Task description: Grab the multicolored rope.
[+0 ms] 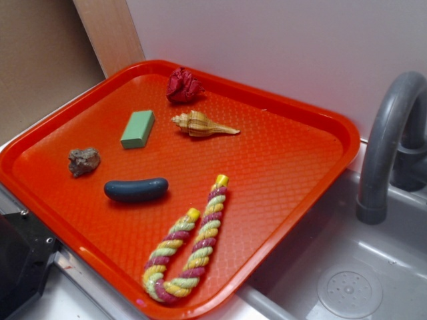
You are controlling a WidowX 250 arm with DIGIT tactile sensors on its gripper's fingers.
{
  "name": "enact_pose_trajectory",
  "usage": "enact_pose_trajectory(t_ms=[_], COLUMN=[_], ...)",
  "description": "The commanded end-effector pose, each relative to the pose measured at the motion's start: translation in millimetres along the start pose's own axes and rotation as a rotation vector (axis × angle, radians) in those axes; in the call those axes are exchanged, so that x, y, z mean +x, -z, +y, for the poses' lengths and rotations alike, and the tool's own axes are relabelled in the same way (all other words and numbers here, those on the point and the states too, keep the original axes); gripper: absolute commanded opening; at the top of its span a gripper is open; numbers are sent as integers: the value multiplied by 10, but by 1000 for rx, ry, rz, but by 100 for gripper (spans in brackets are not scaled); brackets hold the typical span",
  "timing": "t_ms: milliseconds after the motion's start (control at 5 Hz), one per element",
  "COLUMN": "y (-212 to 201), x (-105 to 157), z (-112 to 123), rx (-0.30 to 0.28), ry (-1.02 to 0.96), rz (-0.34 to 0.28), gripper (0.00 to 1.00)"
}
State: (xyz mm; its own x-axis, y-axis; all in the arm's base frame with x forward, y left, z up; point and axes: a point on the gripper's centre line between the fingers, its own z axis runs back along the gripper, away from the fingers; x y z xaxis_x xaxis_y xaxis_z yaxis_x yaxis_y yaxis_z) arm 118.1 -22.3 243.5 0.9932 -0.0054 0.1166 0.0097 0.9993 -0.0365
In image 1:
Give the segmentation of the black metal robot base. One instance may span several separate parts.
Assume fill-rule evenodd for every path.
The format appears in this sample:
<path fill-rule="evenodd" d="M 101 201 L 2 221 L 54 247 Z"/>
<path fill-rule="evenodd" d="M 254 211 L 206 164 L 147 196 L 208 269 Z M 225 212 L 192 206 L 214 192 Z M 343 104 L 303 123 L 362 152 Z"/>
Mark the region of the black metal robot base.
<path fill-rule="evenodd" d="M 42 297 L 57 240 L 32 212 L 1 215 L 1 318 Z"/>

